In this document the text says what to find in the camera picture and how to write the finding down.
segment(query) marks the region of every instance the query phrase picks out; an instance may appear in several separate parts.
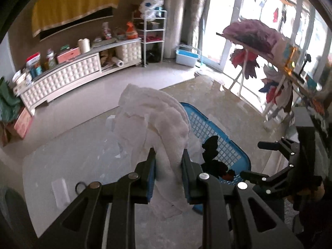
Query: brown wall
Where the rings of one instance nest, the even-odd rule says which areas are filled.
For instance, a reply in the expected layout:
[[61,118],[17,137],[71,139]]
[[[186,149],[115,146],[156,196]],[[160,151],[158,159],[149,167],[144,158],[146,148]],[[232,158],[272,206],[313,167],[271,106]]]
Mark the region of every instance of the brown wall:
[[96,36],[101,35],[104,21],[109,22],[111,29],[116,26],[126,28],[126,23],[131,18],[131,4],[142,2],[142,0],[120,0],[117,9],[113,9],[113,17],[72,27],[40,42],[39,36],[32,37],[31,28],[32,8],[36,1],[31,0],[26,5],[9,29],[9,44],[16,70],[25,64],[26,58],[38,51],[44,59],[49,48],[58,52],[60,47],[66,44],[75,47],[81,38],[88,38],[92,42]]

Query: black cable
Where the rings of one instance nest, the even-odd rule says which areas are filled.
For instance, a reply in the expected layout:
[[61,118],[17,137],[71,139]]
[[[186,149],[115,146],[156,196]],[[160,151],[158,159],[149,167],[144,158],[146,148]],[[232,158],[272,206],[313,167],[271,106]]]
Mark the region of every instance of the black cable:
[[79,195],[79,194],[80,194],[79,192],[77,192],[77,188],[78,188],[78,186],[79,186],[80,184],[84,185],[84,186],[85,186],[85,188],[87,188],[87,187],[88,187],[88,186],[86,185],[86,183],[85,183],[85,182],[78,182],[78,183],[75,185],[75,192],[76,192],[76,194],[77,194],[77,195]]

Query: orange bag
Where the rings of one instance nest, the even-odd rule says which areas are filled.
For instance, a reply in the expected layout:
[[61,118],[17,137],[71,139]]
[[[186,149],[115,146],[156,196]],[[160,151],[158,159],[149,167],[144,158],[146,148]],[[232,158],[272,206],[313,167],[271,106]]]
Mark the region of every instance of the orange bag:
[[128,39],[138,38],[138,34],[137,34],[137,31],[134,28],[134,24],[131,21],[128,21],[127,25],[128,25],[127,38]]

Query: red box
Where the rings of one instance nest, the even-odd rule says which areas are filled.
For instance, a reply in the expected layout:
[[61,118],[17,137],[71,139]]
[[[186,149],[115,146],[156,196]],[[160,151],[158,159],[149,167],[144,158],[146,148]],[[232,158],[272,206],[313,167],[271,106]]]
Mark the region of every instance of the red box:
[[70,59],[75,58],[76,56],[78,56],[80,54],[81,54],[80,48],[75,48],[75,49],[70,49],[66,52],[59,54],[56,58],[58,60],[58,63],[61,64],[63,62],[66,62]]
[[32,123],[32,116],[25,107],[20,109],[17,120],[5,125],[6,129],[12,134],[24,139]]

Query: yellow blanket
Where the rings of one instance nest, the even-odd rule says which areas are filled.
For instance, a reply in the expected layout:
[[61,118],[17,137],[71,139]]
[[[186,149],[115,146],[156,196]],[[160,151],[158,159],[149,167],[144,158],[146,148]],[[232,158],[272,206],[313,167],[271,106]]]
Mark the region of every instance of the yellow blanket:
[[32,11],[33,37],[41,31],[79,20],[98,10],[117,8],[119,0],[39,0]]

